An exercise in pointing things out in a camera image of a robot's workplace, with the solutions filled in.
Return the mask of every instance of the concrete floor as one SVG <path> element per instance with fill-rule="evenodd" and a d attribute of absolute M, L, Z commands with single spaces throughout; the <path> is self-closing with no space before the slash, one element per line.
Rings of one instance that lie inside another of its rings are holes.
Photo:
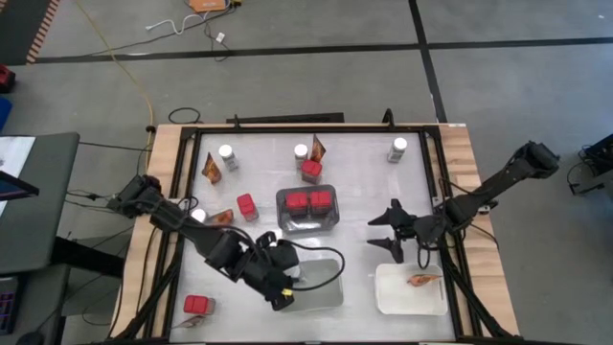
<path fill-rule="evenodd" d="M 146 25 L 180 21 L 181 0 L 82 0 L 112 45 L 168 33 Z M 418 1 L 429 42 L 613 36 L 605 1 Z M 245 0 L 213 23 L 231 49 L 415 43 L 406 0 Z M 208 50 L 200 29 L 121 53 Z M 60 3 L 40 55 L 103 49 L 72 1 Z M 599 193 L 570 195 L 565 175 L 576 152 L 613 132 L 613 46 L 580 45 L 432 51 L 449 122 L 467 123 L 482 177 L 527 140 L 562 161 L 545 181 L 527 181 L 492 212 L 521 333 L 529 339 L 610 343 L 613 338 L 613 206 Z M 391 107 L 402 122 L 434 122 L 419 51 L 131 61 L 158 124 L 179 106 L 219 123 L 239 116 L 344 111 L 348 122 L 378 122 Z M 147 108 L 112 62 L 12 67 L 19 79 L 4 133 L 75 130 L 84 141 L 143 147 Z M 135 174 L 138 154 L 81 146 L 71 187 L 113 193 Z M 129 225 L 67 207 L 60 235 L 109 236 Z M 102 282 L 72 307 L 91 303 L 117 282 Z M 90 315 L 108 320 L 111 303 Z M 105 327 L 70 318 L 63 343 L 101 340 Z"/>

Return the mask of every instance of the white tray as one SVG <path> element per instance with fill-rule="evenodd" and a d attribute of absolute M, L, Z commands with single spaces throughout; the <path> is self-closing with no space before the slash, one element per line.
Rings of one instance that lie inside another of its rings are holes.
<path fill-rule="evenodd" d="M 442 276 L 421 287 L 408 283 L 415 274 Z M 426 269 L 417 264 L 380 264 L 376 268 L 376 303 L 384 314 L 393 315 L 445 315 L 447 297 L 443 270 L 430 263 Z"/>

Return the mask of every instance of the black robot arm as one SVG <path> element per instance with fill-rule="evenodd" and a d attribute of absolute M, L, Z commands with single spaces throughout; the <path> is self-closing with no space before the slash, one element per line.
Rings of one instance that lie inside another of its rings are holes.
<path fill-rule="evenodd" d="M 513 154 L 500 172 L 473 192 L 444 200 L 431 216 L 418 218 L 409 215 L 397 199 L 392 199 L 392 207 L 382 216 L 369 221 L 369 225 L 391 225 L 394 239 L 368 240 L 368 243 L 390 250 L 394 260 L 402 263 L 401 241 L 416 239 L 421 247 L 427 248 L 445 232 L 453 234 L 466 228 L 481 207 L 495 206 L 494 199 L 517 182 L 551 176 L 557 171 L 558 159 L 545 145 L 528 142 Z"/>
<path fill-rule="evenodd" d="M 165 232 L 178 232 L 193 242 L 208 265 L 233 282 L 242 279 L 262 294 L 274 311 L 294 301 L 288 293 L 293 280 L 284 271 L 299 263 L 298 256 L 287 241 L 270 246 L 276 241 L 273 233 L 253 241 L 236 227 L 202 224 L 166 200 L 159 181 L 147 175 L 135 176 L 106 207 L 128 218 L 150 214 L 151 224 Z"/>
<path fill-rule="evenodd" d="M 528 142 L 518 149 L 505 167 L 479 188 L 446 200 L 438 207 L 451 232 L 468 226 L 482 206 L 495 206 L 494 199 L 526 178 L 547 178 L 557 171 L 558 157 L 545 145 Z"/>

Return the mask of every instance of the red block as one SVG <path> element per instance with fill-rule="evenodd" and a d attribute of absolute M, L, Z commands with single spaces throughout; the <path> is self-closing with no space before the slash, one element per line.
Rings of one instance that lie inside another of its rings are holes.
<path fill-rule="evenodd" d="M 215 310 L 215 300 L 199 295 L 188 295 L 185 297 L 183 312 L 192 314 L 211 314 Z"/>
<path fill-rule="evenodd" d="M 238 208 L 245 220 L 251 221 L 258 218 L 258 209 L 250 194 L 237 197 Z"/>
<path fill-rule="evenodd" d="M 285 196 L 285 208 L 290 215 L 305 215 L 307 213 L 307 207 L 307 193 L 292 193 Z"/>
<path fill-rule="evenodd" d="M 15 74 L 7 66 L 0 64 L 0 93 L 11 92 L 15 85 Z"/>
<path fill-rule="evenodd" d="M 322 165 L 320 163 L 314 162 L 312 160 L 306 160 L 303 163 L 302 172 L 303 172 L 303 181 L 310 183 L 319 182 L 319 177 L 322 174 Z"/>
<path fill-rule="evenodd" d="M 332 195 L 328 191 L 311 192 L 310 207 L 314 214 L 327 213 L 332 209 Z"/>

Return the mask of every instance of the black floor stripe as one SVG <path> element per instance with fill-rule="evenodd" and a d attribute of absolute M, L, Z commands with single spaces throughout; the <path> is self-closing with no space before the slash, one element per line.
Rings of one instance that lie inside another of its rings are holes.
<path fill-rule="evenodd" d="M 444 49 L 484 49 L 484 48 L 520 48 L 520 47 L 554 47 L 587 44 L 611 44 L 613 37 L 561 38 L 561 39 L 523 39 L 485 42 L 447 42 L 428 43 L 432 50 Z"/>
<path fill-rule="evenodd" d="M 173 59 L 173 58 L 220 58 L 220 57 L 266 57 L 298 54 L 327 54 L 327 53 L 363 53 L 363 52 L 393 52 L 417 50 L 418 44 L 362 44 L 346 46 L 325 47 L 294 47 L 294 48 L 263 48 L 263 49 L 237 49 L 231 51 L 196 51 L 151 54 L 116 54 L 115 58 L 121 61 Z M 109 55 L 93 57 L 39 57 L 36 63 L 66 63 L 66 62 L 104 62 L 112 61 Z"/>
<path fill-rule="evenodd" d="M 454 49 L 484 49 L 484 48 L 518 48 L 518 47 L 551 47 L 551 46 L 575 46 L 588 44 L 612 44 L 613 37 L 591 38 L 562 38 L 562 39 L 534 39 L 534 40 L 510 40 L 510 41 L 487 41 L 487 42 L 443 42 L 426 43 L 427 50 L 454 50 Z M 406 44 L 362 44 L 362 45 L 339 45 L 324 47 L 294 47 L 294 48 L 262 48 L 262 49 L 238 49 L 226 51 L 192 51 L 170 52 L 150 54 L 116 54 L 120 61 L 140 61 L 155 59 L 175 58 L 221 58 L 221 57 L 265 57 L 298 54 L 329 54 L 329 53 L 364 53 L 364 52 L 395 52 L 423 50 L 424 45 L 419 43 Z M 92 57 L 39 57 L 36 63 L 75 63 L 75 62 L 106 62 L 112 61 L 109 55 Z"/>
<path fill-rule="evenodd" d="M 415 32 L 418 37 L 418 44 L 420 45 L 421 60 L 423 61 L 423 68 L 428 80 L 428 87 L 430 88 L 430 94 L 432 95 L 432 102 L 436 111 L 437 119 L 440 123 L 447 122 L 447 115 L 444 112 L 443 97 L 441 96 L 441 89 L 437 82 L 437 74 L 434 70 L 434 64 L 432 63 L 432 57 L 430 56 L 430 49 L 428 41 L 425 35 L 425 29 L 423 28 L 423 22 L 421 21 L 420 8 L 418 7 L 417 0 L 409 0 L 409 8 L 411 9 L 411 16 L 413 17 L 413 24 L 415 25 Z M 472 288 L 470 281 L 470 271 L 468 264 L 465 261 L 465 254 L 463 246 L 456 246 L 456 254 L 458 255 L 458 261 L 462 274 L 466 276 L 466 283 Z M 481 322 L 477 316 L 475 309 L 468 305 L 468 316 L 470 317 L 470 326 L 472 334 L 475 336 L 482 336 Z"/>
<path fill-rule="evenodd" d="M 9 0 L 0 12 L 0 63 L 19 65 L 45 17 L 50 0 Z"/>
<path fill-rule="evenodd" d="M 428 80 L 428 88 L 430 89 L 430 95 L 432 95 L 434 110 L 436 112 L 436 116 L 439 122 L 446 123 L 447 115 L 444 112 L 441 89 L 439 88 L 439 83 L 437 82 L 437 74 L 434 71 L 434 64 L 432 63 L 432 57 L 430 56 L 430 51 L 428 49 L 428 41 L 425 37 L 425 30 L 423 29 L 423 23 L 421 22 L 420 9 L 418 7 L 417 0 L 409 0 L 409 7 L 411 9 L 411 16 L 413 16 L 415 32 L 418 36 L 421 60 L 423 61 L 423 69 L 425 70 L 425 76 Z"/>

